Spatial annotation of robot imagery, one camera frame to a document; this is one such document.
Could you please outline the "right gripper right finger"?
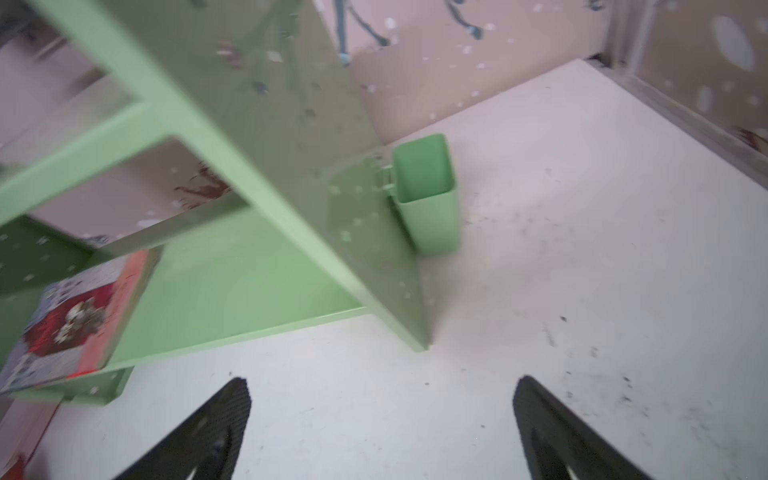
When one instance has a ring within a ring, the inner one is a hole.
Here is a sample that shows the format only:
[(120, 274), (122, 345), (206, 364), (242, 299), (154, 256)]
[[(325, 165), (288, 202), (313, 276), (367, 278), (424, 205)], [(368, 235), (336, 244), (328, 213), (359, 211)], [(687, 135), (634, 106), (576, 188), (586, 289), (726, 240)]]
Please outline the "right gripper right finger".
[(512, 406), (533, 479), (650, 479), (534, 377), (519, 379)]

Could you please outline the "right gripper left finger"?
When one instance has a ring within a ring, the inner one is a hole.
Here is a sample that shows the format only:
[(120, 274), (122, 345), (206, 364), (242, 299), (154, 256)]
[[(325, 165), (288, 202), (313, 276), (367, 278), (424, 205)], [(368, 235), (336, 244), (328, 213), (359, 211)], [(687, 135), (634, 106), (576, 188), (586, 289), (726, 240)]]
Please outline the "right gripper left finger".
[(233, 378), (118, 477), (230, 479), (250, 412), (247, 381)]

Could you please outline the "pink red illustrated book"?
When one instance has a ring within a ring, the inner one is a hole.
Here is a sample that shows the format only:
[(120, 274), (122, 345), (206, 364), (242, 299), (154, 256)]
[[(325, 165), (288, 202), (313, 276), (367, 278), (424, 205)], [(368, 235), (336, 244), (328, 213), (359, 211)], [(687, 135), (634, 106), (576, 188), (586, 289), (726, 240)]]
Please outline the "pink red illustrated book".
[(160, 247), (113, 258), (42, 290), (1, 370), (15, 393), (103, 369), (160, 260)]

